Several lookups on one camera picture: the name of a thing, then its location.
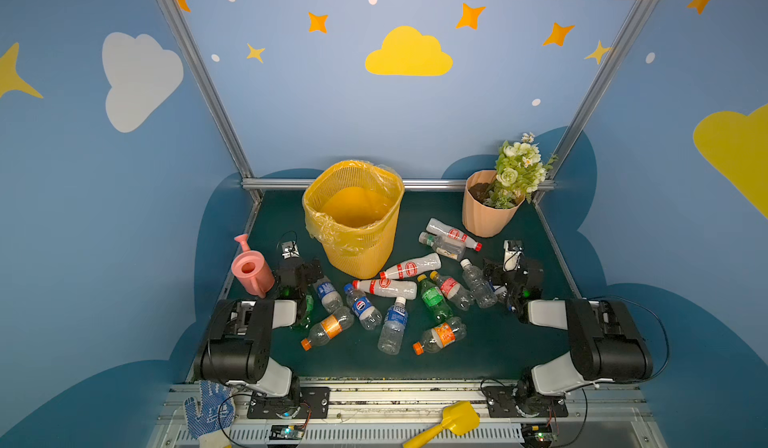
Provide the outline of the clear bottle blue cap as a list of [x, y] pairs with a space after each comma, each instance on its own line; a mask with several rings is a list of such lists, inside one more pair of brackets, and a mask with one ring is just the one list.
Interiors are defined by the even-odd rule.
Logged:
[[507, 311], [513, 311], [509, 304], [509, 290], [506, 285], [493, 285], [494, 295], [497, 302]]

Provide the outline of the clear bottle white cap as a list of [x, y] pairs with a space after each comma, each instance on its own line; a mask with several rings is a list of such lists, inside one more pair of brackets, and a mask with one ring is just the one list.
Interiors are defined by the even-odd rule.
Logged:
[[492, 286], [485, 278], [483, 271], [469, 259], [462, 259], [463, 278], [467, 288], [480, 308], [489, 308], [497, 302]]

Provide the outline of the water bottle blue label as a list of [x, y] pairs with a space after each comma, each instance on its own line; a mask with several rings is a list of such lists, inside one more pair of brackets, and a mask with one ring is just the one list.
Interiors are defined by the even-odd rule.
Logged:
[[397, 355], [400, 352], [408, 321], [406, 302], [405, 297], [396, 297], [386, 312], [378, 340], [378, 349], [385, 354]]
[[313, 287], [320, 303], [328, 313], [333, 313], [343, 306], [342, 296], [327, 276], [319, 278]]

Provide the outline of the clear bottle orange label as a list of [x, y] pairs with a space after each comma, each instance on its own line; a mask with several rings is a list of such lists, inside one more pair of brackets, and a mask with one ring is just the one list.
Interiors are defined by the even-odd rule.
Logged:
[[353, 325], [354, 318], [355, 315], [349, 307], [338, 308], [310, 328], [308, 336], [301, 341], [302, 348], [309, 351], [314, 347], [327, 345], [333, 338], [348, 330]]
[[467, 335], [466, 324], [457, 316], [425, 330], [420, 339], [412, 345], [416, 355], [437, 353], [447, 346], [462, 340]]

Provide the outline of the clear crushed bottle green cap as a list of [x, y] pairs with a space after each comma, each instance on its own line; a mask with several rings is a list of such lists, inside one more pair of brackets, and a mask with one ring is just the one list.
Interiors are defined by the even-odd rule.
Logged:
[[464, 242], [439, 234], [421, 232], [418, 241], [430, 247], [441, 256], [460, 261], [464, 258], [466, 246]]

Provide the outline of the pepsi bottle blue cap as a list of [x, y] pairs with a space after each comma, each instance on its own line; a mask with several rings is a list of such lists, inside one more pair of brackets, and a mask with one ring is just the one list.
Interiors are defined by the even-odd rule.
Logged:
[[383, 320], [381, 312], [372, 304], [367, 295], [353, 283], [344, 286], [346, 300], [360, 324], [366, 330], [374, 330]]

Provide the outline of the white bottle red cap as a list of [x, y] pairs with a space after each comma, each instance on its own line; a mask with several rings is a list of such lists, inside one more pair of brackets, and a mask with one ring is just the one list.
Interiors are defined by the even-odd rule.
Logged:
[[426, 231], [435, 235], [444, 236], [459, 242], [462, 242], [466, 247], [471, 248], [476, 252], [482, 250], [482, 244], [470, 237], [464, 231], [455, 228], [451, 225], [445, 224], [442, 221], [431, 218], [426, 226]]

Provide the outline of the white bottle red label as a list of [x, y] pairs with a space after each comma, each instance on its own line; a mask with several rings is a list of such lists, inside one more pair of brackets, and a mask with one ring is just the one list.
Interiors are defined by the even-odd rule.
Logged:
[[403, 280], [354, 280], [352, 285], [355, 289], [370, 293], [372, 295], [389, 298], [402, 297], [406, 300], [414, 300], [417, 297], [418, 291], [417, 284], [415, 282]]
[[437, 253], [431, 253], [419, 258], [412, 258], [397, 263], [380, 273], [381, 279], [403, 280], [416, 277], [422, 273], [438, 270], [442, 266], [441, 258]]

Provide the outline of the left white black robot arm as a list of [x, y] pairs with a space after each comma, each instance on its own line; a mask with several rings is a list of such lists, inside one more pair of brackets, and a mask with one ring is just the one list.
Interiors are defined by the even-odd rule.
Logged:
[[308, 323], [311, 285], [322, 276], [318, 258], [286, 258], [277, 270], [276, 295], [218, 302], [193, 362], [194, 377], [297, 404], [298, 377], [271, 358], [272, 332]]

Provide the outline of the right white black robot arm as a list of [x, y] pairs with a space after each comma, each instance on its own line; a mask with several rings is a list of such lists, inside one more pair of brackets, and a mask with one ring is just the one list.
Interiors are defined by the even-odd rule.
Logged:
[[654, 377], [651, 352], [625, 302], [543, 299], [543, 270], [522, 254], [502, 263], [485, 259], [482, 272], [521, 322], [567, 334], [564, 354], [523, 372], [516, 387], [520, 402], [549, 401], [594, 383], [636, 383]]

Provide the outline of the yellow plastic bin liner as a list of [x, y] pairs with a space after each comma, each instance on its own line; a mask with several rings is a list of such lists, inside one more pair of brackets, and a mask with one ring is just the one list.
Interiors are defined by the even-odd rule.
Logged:
[[304, 191], [306, 229], [324, 247], [357, 255], [384, 236], [404, 191], [403, 179], [388, 167], [362, 160], [337, 162]]

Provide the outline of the yellow mesh waste bin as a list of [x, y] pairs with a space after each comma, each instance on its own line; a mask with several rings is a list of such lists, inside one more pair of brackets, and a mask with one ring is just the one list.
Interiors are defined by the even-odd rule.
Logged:
[[377, 278], [393, 250], [404, 194], [395, 171], [340, 161], [305, 190], [306, 229], [332, 266], [354, 278]]

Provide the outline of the green bottle left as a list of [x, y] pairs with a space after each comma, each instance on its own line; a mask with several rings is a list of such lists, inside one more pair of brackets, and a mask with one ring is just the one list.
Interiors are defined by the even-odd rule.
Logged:
[[312, 318], [313, 308], [314, 298], [311, 294], [306, 294], [301, 301], [297, 302], [297, 319], [292, 325], [292, 328], [308, 329]]

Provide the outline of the pink watering can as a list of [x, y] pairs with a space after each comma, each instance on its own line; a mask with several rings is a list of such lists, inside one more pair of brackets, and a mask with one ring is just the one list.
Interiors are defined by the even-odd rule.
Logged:
[[233, 275], [249, 294], [264, 299], [275, 286], [271, 268], [261, 252], [249, 247], [247, 234], [235, 236], [234, 240], [240, 245], [241, 253], [231, 264]]

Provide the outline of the ribbed terracotta flower pot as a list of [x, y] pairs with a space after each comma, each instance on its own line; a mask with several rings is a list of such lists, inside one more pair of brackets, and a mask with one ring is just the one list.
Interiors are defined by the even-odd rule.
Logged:
[[490, 238], [500, 234], [524, 202], [524, 198], [520, 198], [512, 208], [496, 209], [478, 201], [470, 189], [478, 183], [490, 184], [495, 176], [494, 170], [480, 170], [472, 174], [465, 184], [462, 223], [469, 233], [481, 238]]

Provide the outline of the clear bottle pink label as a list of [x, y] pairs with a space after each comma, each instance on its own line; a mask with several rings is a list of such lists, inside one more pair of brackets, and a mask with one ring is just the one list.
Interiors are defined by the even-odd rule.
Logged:
[[462, 311], [468, 311], [474, 302], [472, 294], [455, 278], [431, 271], [430, 279], [438, 286], [443, 296]]

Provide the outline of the green bottle yellow cap centre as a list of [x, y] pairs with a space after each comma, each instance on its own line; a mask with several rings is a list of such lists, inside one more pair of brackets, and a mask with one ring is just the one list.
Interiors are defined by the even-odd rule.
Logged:
[[420, 274], [417, 284], [422, 301], [437, 323], [443, 323], [454, 316], [441, 290], [430, 278]]

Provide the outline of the white green artificial flowers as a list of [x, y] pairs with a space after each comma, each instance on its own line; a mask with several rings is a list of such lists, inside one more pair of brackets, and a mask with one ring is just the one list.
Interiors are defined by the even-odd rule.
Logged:
[[499, 148], [494, 178], [482, 197], [482, 203], [495, 209], [511, 209], [523, 200], [530, 201], [552, 170], [557, 156], [544, 159], [535, 136], [524, 133], [519, 141], [506, 141]]

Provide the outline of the right green circuit board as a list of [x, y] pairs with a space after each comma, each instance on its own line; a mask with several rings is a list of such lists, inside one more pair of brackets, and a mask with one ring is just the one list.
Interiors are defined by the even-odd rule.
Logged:
[[541, 424], [522, 425], [521, 435], [523, 437], [523, 447], [548, 448], [557, 440], [557, 434], [553, 432], [553, 428]]

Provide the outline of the green circuit board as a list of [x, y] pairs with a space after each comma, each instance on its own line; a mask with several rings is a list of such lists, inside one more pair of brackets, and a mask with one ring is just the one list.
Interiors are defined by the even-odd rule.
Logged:
[[301, 441], [305, 430], [297, 425], [272, 425], [270, 428], [270, 441]]
[[557, 434], [553, 432], [553, 428], [541, 424], [522, 425], [521, 435], [523, 437], [523, 447], [548, 448], [557, 440]]

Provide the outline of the yellow toy shovel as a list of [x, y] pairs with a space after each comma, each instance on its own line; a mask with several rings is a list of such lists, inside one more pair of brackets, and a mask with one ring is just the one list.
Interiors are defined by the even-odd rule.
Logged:
[[480, 424], [480, 416], [469, 401], [461, 401], [445, 407], [442, 419], [438, 425], [416, 435], [403, 444], [404, 448], [421, 448], [444, 431], [450, 431], [456, 436], [464, 436], [476, 429]]

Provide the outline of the left green circuit board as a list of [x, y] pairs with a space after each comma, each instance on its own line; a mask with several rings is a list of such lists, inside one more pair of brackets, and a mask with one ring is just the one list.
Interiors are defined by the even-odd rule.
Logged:
[[270, 441], [301, 441], [305, 430], [297, 425], [272, 425], [270, 428]]

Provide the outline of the blue dotted work glove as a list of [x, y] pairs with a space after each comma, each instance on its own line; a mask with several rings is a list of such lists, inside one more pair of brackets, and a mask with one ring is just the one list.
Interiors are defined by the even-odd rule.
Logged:
[[199, 396], [187, 398], [184, 409], [188, 432], [201, 448], [232, 447], [228, 436], [235, 406], [229, 387], [202, 380]]

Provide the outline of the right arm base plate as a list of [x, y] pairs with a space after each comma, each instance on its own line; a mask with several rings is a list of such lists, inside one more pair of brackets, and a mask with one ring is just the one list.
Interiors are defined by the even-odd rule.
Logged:
[[516, 404], [514, 389], [501, 385], [483, 386], [480, 392], [486, 399], [491, 418], [567, 418], [569, 412], [565, 402], [559, 399], [545, 400], [541, 406], [525, 411]]

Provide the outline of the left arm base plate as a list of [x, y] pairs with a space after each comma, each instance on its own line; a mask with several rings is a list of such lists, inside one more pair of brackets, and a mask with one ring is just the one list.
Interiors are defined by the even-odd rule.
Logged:
[[248, 402], [246, 416], [259, 420], [325, 419], [329, 404], [328, 387], [292, 388], [284, 397], [267, 397], [255, 392]]

